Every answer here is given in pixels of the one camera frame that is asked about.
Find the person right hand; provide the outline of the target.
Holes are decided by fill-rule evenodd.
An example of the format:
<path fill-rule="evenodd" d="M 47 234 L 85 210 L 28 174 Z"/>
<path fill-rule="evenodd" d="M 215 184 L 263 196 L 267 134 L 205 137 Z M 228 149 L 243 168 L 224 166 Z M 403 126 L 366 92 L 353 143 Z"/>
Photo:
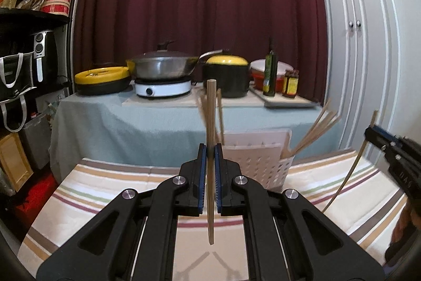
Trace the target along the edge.
<path fill-rule="evenodd" d="M 405 207 L 400 213 L 399 220 L 397 221 L 396 226 L 393 230 L 391 243 L 397 243 L 403 237 L 403 231 L 409 224 L 413 224 L 415 227 L 417 227 L 418 222 L 419 220 L 417 217 L 417 213 L 413 210 L 410 201 L 407 200 Z"/>

